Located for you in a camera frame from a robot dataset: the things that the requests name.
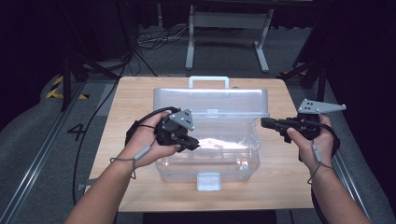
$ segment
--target box handle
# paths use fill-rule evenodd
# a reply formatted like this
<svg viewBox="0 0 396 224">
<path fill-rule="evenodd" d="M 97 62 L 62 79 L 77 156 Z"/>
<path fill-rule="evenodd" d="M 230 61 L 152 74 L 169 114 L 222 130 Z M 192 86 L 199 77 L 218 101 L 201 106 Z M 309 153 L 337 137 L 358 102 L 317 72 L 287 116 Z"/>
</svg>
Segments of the box handle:
<svg viewBox="0 0 396 224">
<path fill-rule="evenodd" d="M 197 77 L 197 76 L 192 76 L 189 78 L 189 88 L 193 88 L 193 82 L 195 80 L 199 81 L 224 81 L 224 88 L 228 89 L 230 88 L 230 79 L 227 77 Z"/>
</svg>

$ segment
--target person's right hand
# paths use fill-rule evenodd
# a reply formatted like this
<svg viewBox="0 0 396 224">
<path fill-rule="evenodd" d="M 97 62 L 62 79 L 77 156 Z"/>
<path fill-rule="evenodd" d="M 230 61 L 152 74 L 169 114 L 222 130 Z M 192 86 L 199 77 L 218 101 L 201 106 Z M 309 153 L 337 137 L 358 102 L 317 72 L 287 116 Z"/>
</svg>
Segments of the person's right hand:
<svg viewBox="0 0 396 224">
<path fill-rule="evenodd" d="M 319 120 L 320 123 L 332 127 L 329 117 L 319 115 Z M 318 167 L 318 161 L 316 160 L 312 149 L 312 141 L 304 138 L 299 132 L 297 132 L 293 128 L 288 128 L 288 135 L 300 149 L 301 159 L 312 174 Z M 326 129 L 321 128 L 320 135 L 314 139 L 314 143 L 318 147 L 322 163 L 328 166 L 332 166 L 332 134 L 329 133 L 329 131 L 327 131 Z"/>
</svg>

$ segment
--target clear plastic container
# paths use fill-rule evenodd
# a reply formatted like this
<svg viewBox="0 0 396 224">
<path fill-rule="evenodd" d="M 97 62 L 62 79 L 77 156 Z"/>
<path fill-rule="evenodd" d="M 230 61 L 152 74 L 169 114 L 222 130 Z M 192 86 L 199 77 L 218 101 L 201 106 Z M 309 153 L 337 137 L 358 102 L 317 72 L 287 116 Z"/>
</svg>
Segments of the clear plastic container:
<svg viewBox="0 0 396 224">
<path fill-rule="evenodd" d="M 204 174 L 247 181 L 259 168 L 255 119 L 269 117 L 266 89 L 155 89 L 154 110 L 167 106 L 191 109 L 189 136 L 200 147 L 157 160 L 163 181 L 196 182 Z"/>
</svg>

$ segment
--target yellow and black striped tape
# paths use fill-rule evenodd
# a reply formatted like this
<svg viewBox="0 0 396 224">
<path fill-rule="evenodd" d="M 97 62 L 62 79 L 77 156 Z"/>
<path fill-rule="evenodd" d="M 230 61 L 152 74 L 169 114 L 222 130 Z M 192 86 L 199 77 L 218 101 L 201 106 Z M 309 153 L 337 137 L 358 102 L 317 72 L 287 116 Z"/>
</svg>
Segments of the yellow and black striped tape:
<svg viewBox="0 0 396 224">
<path fill-rule="evenodd" d="M 61 82 L 64 80 L 64 76 L 59 75 L 58 78 L 56 78 L 56 80 L 53 82 L 52 87 L 49 90 L 49 93 L 47 93 L 47 99 L 48 98 L 58 98 L 58 99 L 63 99 L 64 95 L 61 93 L 56 93 L 56 90 L 58 89 L 59 85 L 61 84 Z M 87 100 L 88 98 L 90 98 L 89 94 L 81 94 L 78 99 L 80 100 Z"/>
</svg>

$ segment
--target wooden table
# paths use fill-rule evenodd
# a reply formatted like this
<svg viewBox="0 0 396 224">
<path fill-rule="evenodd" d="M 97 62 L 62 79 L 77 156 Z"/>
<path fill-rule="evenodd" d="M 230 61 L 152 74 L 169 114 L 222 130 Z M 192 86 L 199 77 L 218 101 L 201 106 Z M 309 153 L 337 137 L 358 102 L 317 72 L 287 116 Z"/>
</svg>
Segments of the wooden table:
<svg viewBox="0 0 396 224">
<path fill-rule="evenodd" d="M 125 133 L 135 120 L 153 110 L 154 88 L 187 88 L 186 77 L 123 77 L 117 88 L 90 178 L 97 178 L 109 158 L 123 149 Z M 200 81 L 194 88 L 216 88 L 217 82 Z M 230 88 L 265 88 L 271 118 L 295 117 L 296 110 L 280 79 L 230 78 Z M 264 129 L 257 119 L 261 139 L 261 166 L 248 182 L 226 182 L 221 191 L 198 191 L 196 183 L 165 183 L 154 164 L 136 170 L 136 180 L 120 205 L 120 212 L 215 211 L 312 208 L 307 168 L 298 161 L 298 148 L 279 133 Z"/>
</svg>

